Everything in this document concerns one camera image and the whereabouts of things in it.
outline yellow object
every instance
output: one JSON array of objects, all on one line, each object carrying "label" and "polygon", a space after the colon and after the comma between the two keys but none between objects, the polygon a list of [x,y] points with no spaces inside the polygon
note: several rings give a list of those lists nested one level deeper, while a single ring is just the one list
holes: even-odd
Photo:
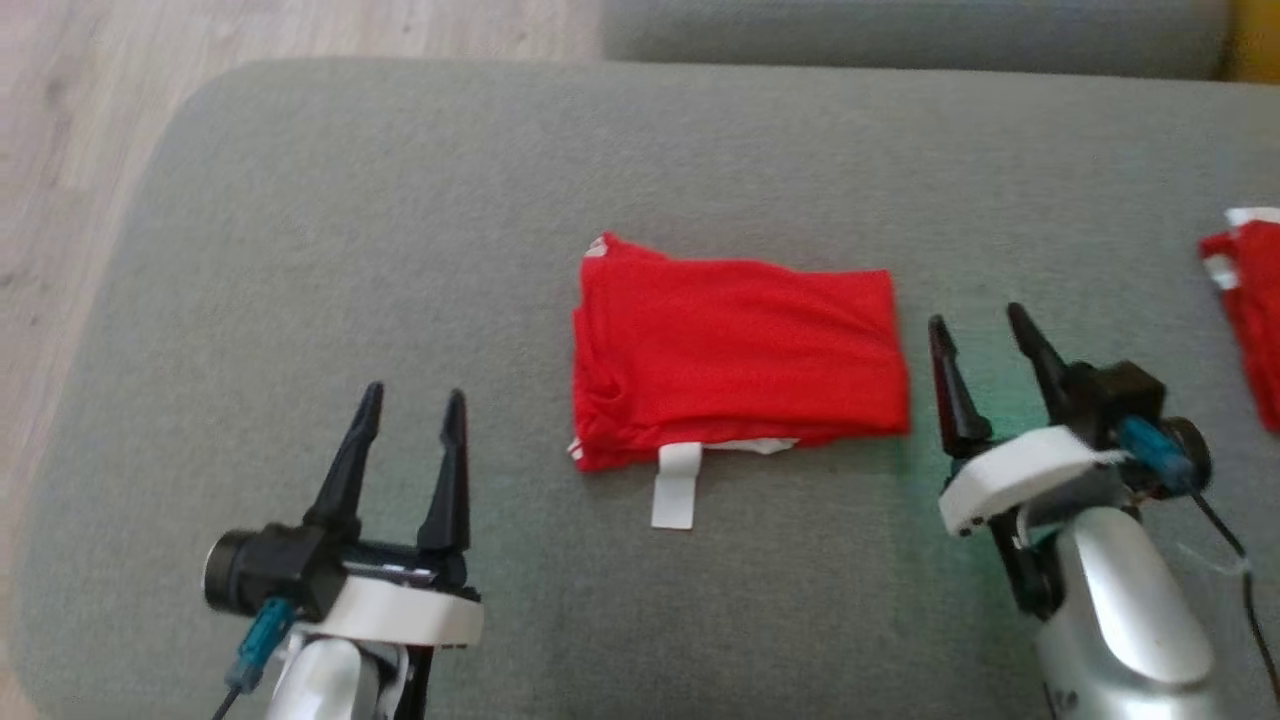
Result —
[{"label": "yellow object", "polygon": [[1280,0],[1235,0],[1228,77],[1280,85]]}]

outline folded red cloth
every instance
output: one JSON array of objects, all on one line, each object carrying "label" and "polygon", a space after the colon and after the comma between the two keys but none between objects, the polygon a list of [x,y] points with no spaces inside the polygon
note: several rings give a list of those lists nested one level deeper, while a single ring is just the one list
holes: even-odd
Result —
[{"label": "folded red cloth", "polygon": [[570,447],[580,470],[676,442],[905,433],[908,373],[884,270],[672,260],[605,234],[582,259]]},{"label": "folded red cloth", "polygon": [[1201,241],[1222,290],[1258,416],[1280,430],[1280,224],[1251,222]]}]

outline gray fabric surface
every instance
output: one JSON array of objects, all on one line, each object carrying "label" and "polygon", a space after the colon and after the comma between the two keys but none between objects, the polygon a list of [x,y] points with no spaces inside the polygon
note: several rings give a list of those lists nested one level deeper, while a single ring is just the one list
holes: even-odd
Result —
[{"label": "gray fabric surface", "polygon": [[[1068,357],[1166,379],[1280,642],[1280,447],[1194,242],[1275,201],[1280,90],[987,73],[332,60],[202,90],[155,152],[35,488],[14,660],[59,717],[206,717],[246,629],[201,600],[221,532],[296,520],[364,383],[388,383],[366,537],[412,538],[447,392],[471,401],[484,642],[439,717],[1043,717],[987,539],[948,538],[925,320],[1004,432],[1043,421],[1004,304]],[[604,228],[681,256],[890,268],[916,432],[716,455],[691,533],[653,468],[580,477],[570,310]],[[1225,548],[1149,511],[1268,703]],[[261,711],[265,691],[237,710]]]},{"label": "gray fabric surface", "polygon": [[1210,78],[1226,0],[604,0],[620,60]]}]

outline wooden floor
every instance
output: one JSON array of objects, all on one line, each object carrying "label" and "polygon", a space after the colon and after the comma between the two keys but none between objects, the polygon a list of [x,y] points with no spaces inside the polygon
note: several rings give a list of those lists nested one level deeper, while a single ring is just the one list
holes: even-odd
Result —
[{"label": "wooden floor", "polygon": [[72,350],[160,131],[210,78],[319,55],[599,58],[593,0],[0,0],[0,717],[15,536]]}]

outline gray ottoman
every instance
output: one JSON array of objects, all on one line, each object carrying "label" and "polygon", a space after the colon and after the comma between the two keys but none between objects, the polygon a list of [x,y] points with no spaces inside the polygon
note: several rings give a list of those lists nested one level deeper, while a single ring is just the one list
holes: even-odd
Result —
[{"label": "gray ottoman", "polygon": [[[471,400],[484,642],[439,717],[1044,717],[986,538],[948,538],[925,319],[1001,430],[1042,423],[1002,307],[1166,379],[1217,457],[1280,638],[1280,447],[1194,241],[1280,197],[1274,88],[835,69],[326,60],[218,79],[156,150],[31,506],[14,660],[54,717],[207,717],[246,629],[200,593],[225,529],[296,521],[367,380],[365,534],[408,541]],[[652,468],[573,471],[570,311],[604,228],[682,256],[890,268],[910,437],[713,456],[691,533]],[[1010,389],[997,391],[1004,383]],[[1240,717],[1268,707],[1189,503],[1157,543]],[[237,706],[260,714],[269,687]]]},{"label": "gray ottoman", "polygon": [[604,0],[608,58],[1210,78],[1228,0]]}]

